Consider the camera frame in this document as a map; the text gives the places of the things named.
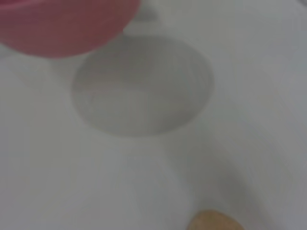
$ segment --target sink basin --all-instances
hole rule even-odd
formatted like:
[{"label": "sink basin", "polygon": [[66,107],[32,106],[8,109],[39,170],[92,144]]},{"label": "sink basin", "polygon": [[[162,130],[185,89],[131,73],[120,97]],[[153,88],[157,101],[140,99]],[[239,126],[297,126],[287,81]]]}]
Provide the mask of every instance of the sink basin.
[{"label": "sink basin", "polygon": [[148,4],[90,54],[0,47],[0,228],[306,228],[307,9]]}]

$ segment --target pink object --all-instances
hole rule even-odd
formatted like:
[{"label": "pink object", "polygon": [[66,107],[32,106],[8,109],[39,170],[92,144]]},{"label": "pink object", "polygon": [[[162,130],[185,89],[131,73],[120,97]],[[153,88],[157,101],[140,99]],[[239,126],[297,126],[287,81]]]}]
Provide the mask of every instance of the pink object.
[{"label": "pink object", "polygon": [[60,58],[91,51],[121,33],[140,0],[0,0],[0,42]]}]

